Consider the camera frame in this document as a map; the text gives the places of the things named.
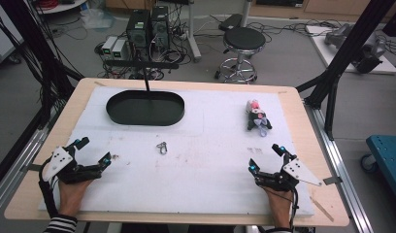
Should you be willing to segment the white floor board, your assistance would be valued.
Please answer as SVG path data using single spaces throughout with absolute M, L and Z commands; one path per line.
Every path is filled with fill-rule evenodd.
M 314 46 L 320 54 L 320 57 L 323 60 L 325 66 L 328 67 L 338 51 L 334 45 L 326 45 L 324 43 L 326 34 L 328 32 L 331 32 L 332 29 L 329 27 L 312 25 L 307 25 L 306 28 L 308 32 L 313 34 L 312 40 Z M 396 74 L 396 68 L 389 62 L 389 60 L 384 55 L 382 55 L 379 59 L 380 64 L 371 71 L 371 74 Z

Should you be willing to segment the black flat case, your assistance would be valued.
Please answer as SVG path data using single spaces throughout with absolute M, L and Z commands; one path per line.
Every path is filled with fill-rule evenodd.
M 243 16 L 241 14 L 231 15 L 229 18 L 221 22 L 218 26 L 219 30 L 227 31 L 241 26 Z

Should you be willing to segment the round white table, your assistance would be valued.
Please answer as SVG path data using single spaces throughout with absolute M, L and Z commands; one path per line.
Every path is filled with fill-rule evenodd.
M 39 14 L 44 14 L 44 15 L 55 14 L 55 13 L 60 13 L 75 9 L 86 3 L 87 0 L 74 0 L 74 2 L 70 4 L 58 4 L 54 7 L 49 7 L 49 8 L 42 8 L 37 6 L 36 10 L 38 11 Z

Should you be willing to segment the person's right hand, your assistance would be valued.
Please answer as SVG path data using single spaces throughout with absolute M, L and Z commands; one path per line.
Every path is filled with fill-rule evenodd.
M 290 227 L 290 207 L 293 200 L 291 191 L 276 191 L 270 187 L 264 187 L 268 196 L 269 205 L 274 220 L 278 228 Z

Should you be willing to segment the grey power supply box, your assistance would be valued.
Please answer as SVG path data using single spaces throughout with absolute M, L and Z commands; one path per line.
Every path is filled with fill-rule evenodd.
M 112 50 L 114 60 L 126 60 L 129 57 L 128 48 L 124 39 L 118 39 Z
M 117 41 L 117 36 L 110 36 L 102 46 L 101 51 L 106 60 L 112 60 L 114 58 L 113 48 L 116 44 L 116 41 Z

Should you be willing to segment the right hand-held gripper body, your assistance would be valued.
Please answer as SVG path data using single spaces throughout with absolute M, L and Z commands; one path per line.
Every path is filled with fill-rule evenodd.
M 266 179 L 254 178 L 255 183 L 276 191 L 293 191 L 299 182 L 322 186 L 322 180 L 315 176 L 299 158 L 283 164 L 279 172 L 266 174 Z

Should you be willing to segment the blue cart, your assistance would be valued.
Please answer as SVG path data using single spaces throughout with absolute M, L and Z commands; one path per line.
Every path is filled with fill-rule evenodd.
M 381 170 L 396 197 L 396 136 L 372 135 L 366 144 L 371 153 L 361 157 L 361 168 L 366 173 Z

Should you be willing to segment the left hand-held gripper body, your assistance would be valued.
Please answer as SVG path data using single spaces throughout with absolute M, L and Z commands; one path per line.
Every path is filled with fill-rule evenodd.
M 100 165 L 79 165 L 75 159 L 77 149 L 76 146 L 57 147 L 49 159 L 49 168 L 43 175 L 43 181 L 49 182 L 58 177 L 64 183 L 72 184 L 99 179 L 102 174 Z

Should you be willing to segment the black oval tray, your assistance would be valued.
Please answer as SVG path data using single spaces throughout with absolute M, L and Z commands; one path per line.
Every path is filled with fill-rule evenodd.
M 108 100 L 106 111 L 118 124 L 169 126 L 183 118 L 184 107 L 174 92 L 124 90 Z

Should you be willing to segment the black T-shaped stand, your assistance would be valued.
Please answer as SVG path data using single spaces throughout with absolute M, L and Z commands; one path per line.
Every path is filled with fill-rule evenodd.
M 147 68 L 159 68 L 159 69 L 170 69 L 170 70 L 179 68 L 179 65 L 177 63 L 151 62 L 151 61 L 106 60 L 105 63 L 108 66 L 135 67 L 142 69 L 144 72 L 144 81 L 147 92 L 150 92 L 149 78 L 147 77 L 147 71 L 146 71 Z

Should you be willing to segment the aluminium table rail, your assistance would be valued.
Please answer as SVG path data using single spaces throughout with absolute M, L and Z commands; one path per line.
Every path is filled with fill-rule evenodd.
M 0 163 L 0 209 L 19 185 L 21 177 L 26 174 L 37 156 L 44 141 L 49 135 L 60 112 L 55 108 L 50 110 L 49 120 L 41 122 L 43 109 L 40 109 L 28 123 L 16 140 L 10 151 Z
M 337 179 L 335 185 L 346 207 L 348 218 L 352 221 L 358 233 L 374 233 L 337 144 L 335 141 L 331 141 L 324 131 L 325 118 L 322 111 L 313 109 L 307 104 L 304 107 L 313 125 L 314 133 L 328 163 L 332 177 Z

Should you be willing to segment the small plush toy keychain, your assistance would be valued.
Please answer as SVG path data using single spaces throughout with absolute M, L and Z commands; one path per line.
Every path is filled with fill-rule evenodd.
M 247 130 L 257 127 L 261 137 L 266 137 L 268 130 L 272 129 L 272 124 L 267 118 L 267 114 L 260 108 L 257 100 L 248 100 L 246 105 Z

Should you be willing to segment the black round stool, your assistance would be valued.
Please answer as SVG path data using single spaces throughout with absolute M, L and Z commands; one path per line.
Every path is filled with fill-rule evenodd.
M 225 83 L 249 83 L 257 80 L 254 65 L 246 59 L 261 52 L 266 45 L 264 35 L 252 28 L 236 27 L 224 33 L 224 53 L 232 51 L 236 57 L 225 59 L 215 71 L 216 79 L 223 78 Z

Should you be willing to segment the clear plastic bag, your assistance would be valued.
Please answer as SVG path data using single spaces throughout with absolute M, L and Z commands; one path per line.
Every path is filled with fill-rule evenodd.
M 110 28 L 114 19 L 100 9 L 86 9 L 80 11 L 82 25 L 85 29 Z

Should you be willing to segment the grey metal desk leg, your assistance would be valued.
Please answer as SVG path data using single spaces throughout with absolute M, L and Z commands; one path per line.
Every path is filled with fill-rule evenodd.
M 187 2 L 188 2 L 187 40 L 192 52 L 193 61 L 199 62 L 202 58 L 202 55 L 194 37 L 194 0 L 187 0 Z

